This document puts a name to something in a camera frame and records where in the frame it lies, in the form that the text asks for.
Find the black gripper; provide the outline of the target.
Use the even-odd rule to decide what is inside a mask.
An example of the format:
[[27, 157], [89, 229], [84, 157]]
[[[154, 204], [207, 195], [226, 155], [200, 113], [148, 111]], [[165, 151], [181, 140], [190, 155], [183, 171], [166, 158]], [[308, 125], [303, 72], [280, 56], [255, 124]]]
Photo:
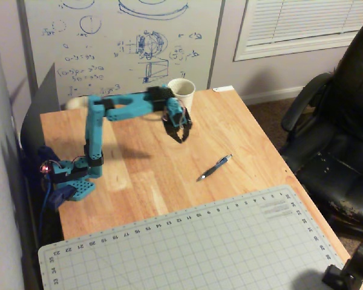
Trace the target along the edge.
[[[192, 120], [186, 109], [177, 109], [176, 111], [165, 110], [162, 116], [162, 122], [166, 133], [176, 142], [185, 142], [192, 127]], [[178, 136], [178, 131], [183, 129], [183, 136]]]

